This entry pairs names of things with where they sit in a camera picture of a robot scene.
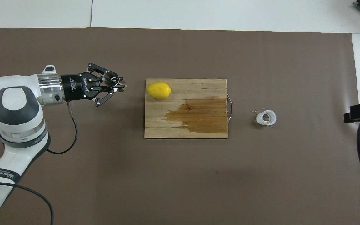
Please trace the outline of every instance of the lemon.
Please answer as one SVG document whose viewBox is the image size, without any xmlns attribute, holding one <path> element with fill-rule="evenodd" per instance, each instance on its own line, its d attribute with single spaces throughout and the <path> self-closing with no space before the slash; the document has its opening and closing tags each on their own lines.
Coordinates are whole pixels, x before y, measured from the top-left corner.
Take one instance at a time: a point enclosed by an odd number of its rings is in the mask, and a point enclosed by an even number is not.
<svg viewBox="0 0 360 225">
<path fill-rule="evenodd" d="M 172 92 L 169 85 L 166 83 L 153 83 L 147 88 L 148 94 L 152 98 L 165 99 Z"/>
</svg>

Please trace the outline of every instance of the brown paper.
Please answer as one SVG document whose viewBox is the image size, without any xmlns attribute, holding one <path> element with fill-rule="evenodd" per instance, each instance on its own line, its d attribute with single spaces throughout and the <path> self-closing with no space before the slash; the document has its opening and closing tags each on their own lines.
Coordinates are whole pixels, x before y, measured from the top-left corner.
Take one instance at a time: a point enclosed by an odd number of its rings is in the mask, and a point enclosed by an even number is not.
<svg viewBox="0 0 360 225">
<path fill-rule="evenodd" d="M 100 108 L 72 103 L 79 136 L 20 184 L 56 224 L 360 224 L 358 103 L 351 34 L 114 28 L 0 29 L 0 76 L 81 73 L 92 62 L 129 88 Z M 144 139 L 146 78 L 225 78 L 229 138 Z M 251 111 L 277 114 L 274 127 Z M 50 149 L 74 138 L 64 105 L 44 107 Z M 0 156 L 3 146 L 0 142 Z M 48 224 L 15 189 L 0 224 Z"/>
</svg>

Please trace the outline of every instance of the metal handle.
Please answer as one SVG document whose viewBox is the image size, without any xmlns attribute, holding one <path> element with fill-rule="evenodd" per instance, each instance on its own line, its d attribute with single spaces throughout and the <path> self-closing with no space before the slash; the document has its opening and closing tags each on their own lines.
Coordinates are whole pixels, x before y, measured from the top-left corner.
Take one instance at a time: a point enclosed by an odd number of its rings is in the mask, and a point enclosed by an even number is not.
<svg viewBox="0 0 360 225">
<path fill-rule="evenodd" d="M 230 102 L 230 111 L 227 111 L 227 121 L 230 122 L 231 116 L 233 115 L 233 101 L 231 101 L 228 94 L 227 94 L 226 107 L 227 107 L 227 102 Z"/>
</svg>

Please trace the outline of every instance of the wet stain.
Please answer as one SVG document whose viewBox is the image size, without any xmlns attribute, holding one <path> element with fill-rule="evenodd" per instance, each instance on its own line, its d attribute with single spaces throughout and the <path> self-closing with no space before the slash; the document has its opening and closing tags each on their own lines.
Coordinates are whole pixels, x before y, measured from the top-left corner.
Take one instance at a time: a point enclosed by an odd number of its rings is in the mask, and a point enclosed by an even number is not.
<svg viewBox="0 0 360 225">
<path fill-rule="evenodd" d="M 167 121 L 181 121 L 177 128 L 197 133 L 227 133 L 226 98 L 185 99 L 185 103 L 164 116 Z"/>
</svg>

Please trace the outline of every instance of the white table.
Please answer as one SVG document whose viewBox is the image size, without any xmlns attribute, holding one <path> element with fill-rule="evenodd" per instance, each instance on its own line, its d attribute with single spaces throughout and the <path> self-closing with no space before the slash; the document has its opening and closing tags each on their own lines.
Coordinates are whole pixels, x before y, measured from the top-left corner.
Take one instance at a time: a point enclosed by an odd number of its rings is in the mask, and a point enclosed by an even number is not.
<svg viewBox="0 0 360 225">
<path fill-rule="evenodd" d="M 360 11 L 353 2 L 0 0 L 0 28 L 121 27 L 352 33 L 360 102 Z"/>
</svg>

